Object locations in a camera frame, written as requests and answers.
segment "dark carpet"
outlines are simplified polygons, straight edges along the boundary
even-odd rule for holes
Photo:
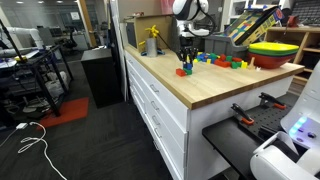
[[[47,128],[48,156],[68,179],[172,179],[137,108],[126,102],[97,109],[80,61],[70,63],[75,80],[65,101],[89,97],[86,118]],[[38,143],[22,154],[20,140],[40,137],[28,126],[0,148],[1,180],[57,180]],[[0,133],[2,142],[11,131]]]

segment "yellow bowl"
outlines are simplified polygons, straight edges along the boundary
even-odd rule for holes
[[[292,51],[292,50],[298,50],[299,46],[291,45],[291,44],[272,43],[272,42],[260,42],[260,43],[250,44],[249,49],[268,50],[268,51]]]

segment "red mat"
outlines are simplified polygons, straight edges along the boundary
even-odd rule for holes
[[[66,122],[78,120],[81,118],[85,118],[88,115],[88,104],[89,98],[87,97],[64,102],[62,103],[61,108],[59,110],[61,116],[55,117],[54,114],[51,114],[48,117],[44,117],[40,121],[40,124],[47,128]]]

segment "stacked bowls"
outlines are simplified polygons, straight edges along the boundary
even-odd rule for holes
[[[254,65],[267,69],[275,69],[296,56],[299,46],[260,42],[249,45],[249,60],[255,58]]]

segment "white cable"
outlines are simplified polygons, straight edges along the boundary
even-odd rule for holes
[[[65,178],[60,171],[52,164],[52,161],[50,160],[50,158],[47,155],[47,149],[48,149],[48,143],[46,140],[44,140],[44,136],[46,135],[46,129],[39,123],[36,122],[30,122],[30,125],[36,124],[38,126],[40,126],[43,129],[43,135],[40,138],[36,138],[36,137],[26,137],[24,139],[21,140],[21,143],[27,142],[27,141],[31,141],[34,140],[34,142],[27,144],[25,146],[23,146],[18,153],[23,153],[24,151],[26,151],[27,149],[29,149],[31,146],[33,146],[34,144],[38,143],[39,141],[43,141],[46,145],[46,147],[43,150],[44,156],[47,158],[47,160],[49,161],[51,167],[61,176],[62,179],[67,180],[67,178]]]
[[[4,145],[4,143],[6,143],[8,141],[8,139],[12,136],[13,133],[15,133],[18,129],[15,129],[14,131],[12,131],[12,133],[9,134],[9,136],[0,144],[0,147],[2,147]]]

